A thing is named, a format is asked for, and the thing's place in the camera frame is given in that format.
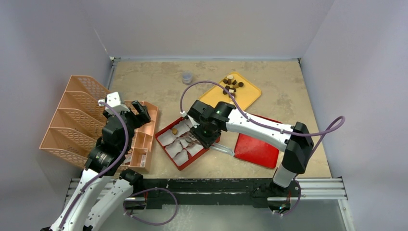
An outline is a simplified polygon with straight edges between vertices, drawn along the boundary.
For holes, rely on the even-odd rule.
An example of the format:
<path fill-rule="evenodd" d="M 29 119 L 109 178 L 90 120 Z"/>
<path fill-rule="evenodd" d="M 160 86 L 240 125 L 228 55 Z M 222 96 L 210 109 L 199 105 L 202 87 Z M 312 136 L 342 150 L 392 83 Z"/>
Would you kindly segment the metal serving tongs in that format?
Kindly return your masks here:
<path fill-rule="evenodd" d="M 198 147 L 200 147 L 201 149 L 207 149 L 207 148 L 204 148 L 204 146 L 202 146 L 202 144 L 193 135 L 191 135 L 190 133 L 186 133 L 183 137 L 187 141 L 187 143 L 193 144 L 193 145 L 198 145 Z M 231 148 L 228 148 L 228 147 L 226 147 L 224 145 L 221 145 L 221 144 L 219 144 L 217 142 L 214 142 L 213 144 L 211 144 L 209 148 L 213 149 L 213 150 L 216 150 L 218 152 L 221 152 L 221 153 L 225 153 L 225 154 L 228 154 L 228 155 L 231 155 L 231 156 L 235 156 L 235 152 Z"/>

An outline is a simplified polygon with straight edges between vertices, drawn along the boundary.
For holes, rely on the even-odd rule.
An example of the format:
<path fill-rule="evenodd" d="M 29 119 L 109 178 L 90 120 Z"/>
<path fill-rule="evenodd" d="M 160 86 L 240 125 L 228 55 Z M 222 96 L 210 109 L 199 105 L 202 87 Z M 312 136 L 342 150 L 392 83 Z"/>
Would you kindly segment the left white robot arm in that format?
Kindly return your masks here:
<path fill-rule="evenodd" d="M 90 151 L 80 183 L 57 220 L 45 231 L 81 231 L 103 187 L 116 173 L 131 148 L 135 129 L 151 122 L 147 106 L 139 101 L 131 105 L 137 114 L 119 100 L 99 100 L 104 106 L 106 123 L 95 147 Z"/>

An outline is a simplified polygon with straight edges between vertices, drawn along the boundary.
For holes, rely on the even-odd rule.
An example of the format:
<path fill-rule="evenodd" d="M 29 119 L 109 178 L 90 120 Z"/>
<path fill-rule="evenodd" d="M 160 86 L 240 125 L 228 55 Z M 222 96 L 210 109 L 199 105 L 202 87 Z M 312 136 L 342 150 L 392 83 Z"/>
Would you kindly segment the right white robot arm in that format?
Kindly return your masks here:
<path fill-rule="evenodd" d="M 242 111 L 231 103 L 219 102 L 212 107 L 196 100 L 187 112 L 181 112 L 193 125 L 191 135 L 204 147 L 210 148 L 221 132 L 235 132 L 263 141 L 283 152 L 282 163 L 270 183 L 271 192 L 281 196 L 288 191 L 293 179 L 305 173 L 314 143 L 305 124 L 294 126 L 276 123 Z"/>

